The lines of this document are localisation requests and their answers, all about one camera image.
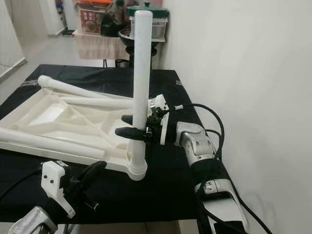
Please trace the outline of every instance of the white wall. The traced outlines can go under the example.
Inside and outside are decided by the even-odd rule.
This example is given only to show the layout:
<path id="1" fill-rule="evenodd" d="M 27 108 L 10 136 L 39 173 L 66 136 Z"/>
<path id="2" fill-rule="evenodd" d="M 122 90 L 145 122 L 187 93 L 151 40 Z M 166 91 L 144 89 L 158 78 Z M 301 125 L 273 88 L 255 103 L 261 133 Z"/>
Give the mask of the white wall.
<path id="1" fill-rule="evenodd" d="M 177 71 L 192 102 L 220 114 L 224 161 L 242 198 L 273 233 L 311 233 L 312 1 L 165 0 L 164 7 L 162 68 Z"/>
<path id="2" fill-rule="evenodd" d="M 40 7 L 41 0 L 5 0 L 19 43 L 30 58 L 47 42 L 47 29 Z"/>
<path id="3" fill-rule="evenodd" d="M 55 0 L 40 0 L 40 6 L 48 35 L 57 35 L 64 29 L 64 24 L 58 14 Z"/>
<path id="4" fill-rule="evenodd" d="M 0 77 L 24 59 L 4 0 L 0 0 Z"/>

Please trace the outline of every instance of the plastic container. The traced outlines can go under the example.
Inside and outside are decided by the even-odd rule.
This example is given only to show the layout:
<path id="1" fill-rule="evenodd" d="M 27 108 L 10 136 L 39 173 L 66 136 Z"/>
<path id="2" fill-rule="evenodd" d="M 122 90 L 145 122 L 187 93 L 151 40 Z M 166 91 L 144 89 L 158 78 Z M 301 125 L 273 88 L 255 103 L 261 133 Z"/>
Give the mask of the plastic container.
<path id="1" fill-rule="evenodd" d="M 130 38 L 135 37 L 135 12 L 137 10 L 151 11 L 153 13 L 153 26 L 152 26 L 152 40 L 158 42 L 165 41 L 165 31 L 168 22 L 169 11 L 166 8 L 150 7 L 150 3 L 146 2 L 145 6 L 130 6 L 127 7 L 129 19 L 131 21 Z"/>
<path id="2" fill-rule="evenodd" d="M 79 9 L 81 32 L 100 35 L 104 10 Z"/>
<path id="3" fill-rule="evenodd" d="M 131 21 L 131 33 L 130 38 L 135 38 L 135 18 L 130 16 Z M 159 42 L 165 41 L 165 32 L 166 32 L 166 25 L 167 25 L 168 19 L 158 19 L 153 18 L 153 26 L 152 26 L 152 40 L 157 40 Z"/>

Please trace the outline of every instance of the black table cover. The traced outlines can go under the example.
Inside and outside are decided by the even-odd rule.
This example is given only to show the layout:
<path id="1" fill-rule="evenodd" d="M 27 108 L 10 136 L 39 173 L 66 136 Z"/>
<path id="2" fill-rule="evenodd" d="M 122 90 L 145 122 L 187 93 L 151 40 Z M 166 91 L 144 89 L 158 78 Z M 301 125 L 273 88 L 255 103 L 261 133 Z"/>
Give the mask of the black table cover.
<path id="1" fill-rule="evenodd" d="M 47 75 L 81 88 L 115 95 L 133 96 L 133 69 L 96 68 L 63 65 L 40 65 L 27 80 Z M 150 98 L 163 94 L 169 104 L 190 103 L 175 71 L 153 70 Z M 40 89 L 19 87 L 1 106 L 3 118 Z M 200 124 L 194 109 L 181 110 L 170 119 Z M 14 181 L 35 170 L 48 158 L 0 150 L 0 193 Z M 151 222 L 196 218 L 192 175 L 183 148 L 173 145 L 147 145 L 148 170 L 142 181 L 132 181 L 125 173 L 106 170 L 87 191 L 100 204 L 95 213 L 82 206 L 64 223 Z M 84 165 L 68 162 L 77 176 Z M 47 196 L 40 187 L 40 177 L 33 176 L 10 192 L 0 202 L 0 221 L 15 222 L 35 205 L 44 204 Z"/>

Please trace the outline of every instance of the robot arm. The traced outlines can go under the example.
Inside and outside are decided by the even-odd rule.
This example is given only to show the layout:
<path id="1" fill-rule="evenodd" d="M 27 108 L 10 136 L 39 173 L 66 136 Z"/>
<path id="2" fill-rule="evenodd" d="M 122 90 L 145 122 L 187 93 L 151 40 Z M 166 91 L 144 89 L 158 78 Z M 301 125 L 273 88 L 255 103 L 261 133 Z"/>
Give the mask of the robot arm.
<path id="1" fill-rule="evenodd" d="M 173 143 L 183 147 L 193 173 L 195 192 L 200 194 L 203 207 L 241 233 L 249 231 L 249 225 L 242 206 L 234 192 L 232 183 L 223 164 L 216 158 L 216 149 L 206 131 L 200 125 L 186 122 L 169 122 L 169 108 L 166 102 L 158 102 L 147 119 L 147 130 L 119 128 L 119 136 L 147 143 Z M 132 124 L 131 116 L 122 118 Z M 209 219 L 213 234 L 225 233 L 224 226 Z M 226 229 L 226 233 L 237 233 Z"/>
<path id="2" fill-rule="evenodd" d="M 107 163 L 96 162 L 87 167 L 76 179 L 62 161 L 48 161 L 42 164 L 41 187 L 49 200 L 43 207 L 34 207 L 26 216 L 17 221 L 7 234 L 53 234 L 59 217 L 72 218 L 75 208 L 82 204 L 96 211 L 98 204 L 89 201 L 84 193 L 105 169 Z"/>

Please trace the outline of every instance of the green pot lid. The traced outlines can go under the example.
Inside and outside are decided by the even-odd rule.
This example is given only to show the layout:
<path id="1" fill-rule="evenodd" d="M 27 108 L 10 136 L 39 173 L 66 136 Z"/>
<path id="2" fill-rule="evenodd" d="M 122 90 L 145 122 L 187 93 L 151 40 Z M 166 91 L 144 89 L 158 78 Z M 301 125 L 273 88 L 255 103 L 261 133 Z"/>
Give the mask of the green pot lid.
<path id="1" fill-rule="evenodd" d="M 150 2 L 146 2 L 145 6 L 129 6 L 127 7 L 127 12 L 129 16 L 135 16 L 135 12 L 138 10 L 151 11 L 153 13 L 153 18 L 166 18 L 169 16 L 169 11 L 166 8 L 154 8 L 150 7 Z"/>

